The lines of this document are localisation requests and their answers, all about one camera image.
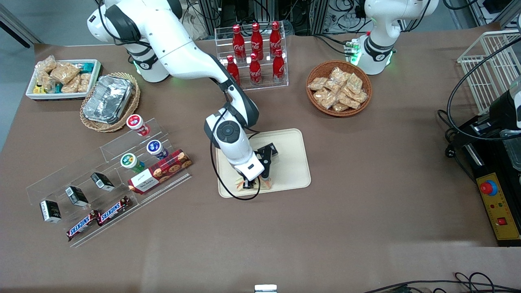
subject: emergency stop button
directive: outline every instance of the emergency stop button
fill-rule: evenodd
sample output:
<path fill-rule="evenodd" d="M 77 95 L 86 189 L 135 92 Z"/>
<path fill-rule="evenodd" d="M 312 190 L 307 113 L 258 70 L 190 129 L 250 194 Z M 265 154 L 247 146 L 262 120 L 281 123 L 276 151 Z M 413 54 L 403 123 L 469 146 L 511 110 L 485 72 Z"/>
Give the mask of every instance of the emergency stop button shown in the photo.
<path fill-rule="evenodd" d="M 498 194 L 498 185 L 492 180 L 487 180 L 479 185 L 479 190 L 492 197 Z"/>

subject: bottle cap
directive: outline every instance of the bottle cap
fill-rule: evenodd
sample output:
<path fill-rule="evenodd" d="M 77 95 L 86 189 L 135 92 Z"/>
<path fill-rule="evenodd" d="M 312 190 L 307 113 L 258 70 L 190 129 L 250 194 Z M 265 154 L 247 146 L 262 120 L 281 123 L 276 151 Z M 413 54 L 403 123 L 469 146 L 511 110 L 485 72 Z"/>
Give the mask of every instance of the bottle cap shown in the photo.
<path fill-rule="evenodd" d="M 153 156 L 163 151 L 163 144 L 157 139 L 151 140 L 146 145 L 146 150 Z"/>
<path fill-rule="evenodd" d="M 138 158 L 134 154 L 128 153 L 128 154 L 124 154 L 121 157 L 120 162 L 123 167 L 125 167 L 127 169 L 132 169 L 138 164 Z"/>
<path fill-rule="evenodd" d="M 137 130 L 143 127 L 143 118 L 138 114 L 132 114 L 127 118 L 127 126 L 132 130 Z"/>

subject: white container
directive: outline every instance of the white container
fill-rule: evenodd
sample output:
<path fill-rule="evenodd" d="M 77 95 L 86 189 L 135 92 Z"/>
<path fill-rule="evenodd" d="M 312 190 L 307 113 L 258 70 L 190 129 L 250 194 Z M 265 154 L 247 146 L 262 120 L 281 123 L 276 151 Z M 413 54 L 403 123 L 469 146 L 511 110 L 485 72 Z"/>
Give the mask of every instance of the white container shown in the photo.
<path fill-rule="evenodd" d="M 33 75 L 31 77 L 31 81 L 29 82 L 29 86 L 26 90 L 26 96 L 37 101 L 52 101 L 52 100 L 74 100 L 86 97 L 87 94 L 91 91 L 93 86 L 96 84 L 96 80 L 98 75 L 100 74 L 101 63 L 96 59 L 77 59 L 77 60 L 56 60 L 57 62 L 69 62 L 69 63 L 94 63 L 94 68 L 92 69 L 91 80 L 89 81 L 89 86 L 87 87 L 87 91 L 84 93 L 54 93 L 54 94 L 35 94 L 33 93 L 34 87 L 36 86 L 36 70 L 33 71 Z"/>

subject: red cookie box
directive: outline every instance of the red cookie box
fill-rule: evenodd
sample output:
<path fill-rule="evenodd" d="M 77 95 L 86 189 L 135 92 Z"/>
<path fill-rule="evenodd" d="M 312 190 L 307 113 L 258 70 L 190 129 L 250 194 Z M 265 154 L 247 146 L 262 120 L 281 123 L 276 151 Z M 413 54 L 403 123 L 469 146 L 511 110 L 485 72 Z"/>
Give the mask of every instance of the red cookie box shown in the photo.
<path fill-rule="evenodd" d="M 176 150 L 128 180 L 129 189 L 135 193 L 145 194 L 190 165 L 192 161 L 183 150 Z"/>

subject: acrylic display stand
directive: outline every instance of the acrylic display stand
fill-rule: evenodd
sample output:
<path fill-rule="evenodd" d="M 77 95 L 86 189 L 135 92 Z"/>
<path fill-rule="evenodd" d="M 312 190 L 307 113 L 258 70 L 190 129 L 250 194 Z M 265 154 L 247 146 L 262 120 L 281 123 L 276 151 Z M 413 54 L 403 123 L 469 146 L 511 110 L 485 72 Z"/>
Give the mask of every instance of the acrylic display stand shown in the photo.
<path fill-rule="evenodd" d="M 168 149 L 170 153 L 178 149 L 172 147 L 167 139 L 167 133 L 155 119 L 151 119 L 146 123 L 150 127 L 150 133 L 146 137 L 141 137 L 135 131 L 130 130 L 117 139 L 99 147 L 91 154 L 27 188 L 27 195 L 29 196 L 29 202 L 34 207 L 34 213 L 41 214 L 40 202 L 43 200 L 58 203 L 61 221 L 56 224 L 45 224 L 55 225 L 57 228 L 63 229 L 64 242 L 67 241 L 66 231 L 86 217 L 91 210 L 98 210 L 103 214 L 124 196 L 128 196 L 132 201 L 130 207 L 127 207 L 124 212 L 118 213 L 105 225 L 99 227 L 97 223 L 92 223 L 84 231 L 77 234 L 70 242 L 71 247 L 78 247 L 84 244 L 105 229 L 115 225 L 131 213 L 191 177 L 188 171 L 184 169 L 148 193 L 141 195 L 129 191 L 127 180 L 134 177 L 136 173 L 121 166 L 120 159 L 122 155 L 133 153 L 141 162 L 145 163 L 145 167 L 150 167 L 158 162 L 158 159 L 150 155 L 146 150 L 146 145 L 150 140 L 157 139 L 161 141 L 163 147 Z M 90 177 L 93 172 L 107 176 L 116 188 L 111 192 L 99 189 Z M 69 186 L 80 188 L 89 204 L 84 207 L 73 205 L 65 193 L 65 189 Z"/>
<path fill-rule="evenodd" d="M 256 89 L 267 89 L 276 87 L 287 87 L 289 84 L 288 79 L 288 55 L 286 51 L 286 33 L 284 31 L 284 24 L 282 21 L 279 22 L 280 28 L 280 48 L 282 50 L 282 58 L 284 58 L 284 81 L 282 83 L 273 82 L 273 60 L 269 56 L 269 35 L 271 34 L 271 23 L 260 23 L 260 34 L 263 37 L 263 53 L 264 59 L 260 60 L 260 70 L 262 73 L 262 83 L 256 87 L 253 87 L 250 83 L 250 54 L 252 53 L 251 46 L 251 35 L 252 25 L 241 26 L 241 33 L 244 37 L 244 47 L 246 48 L 246 63 L 237 63 L 239 68 L 239 76 L 241 78 L 241 88 L 244 91 L 256 90 Z M 232 45 L 233 31 L 232 28 L 217 28 L 215 29 L 215 47 L 217 48 L 217 58 L 226 67 L 228 60 L 226 56 L 232 55 L 235 57 Z"/>

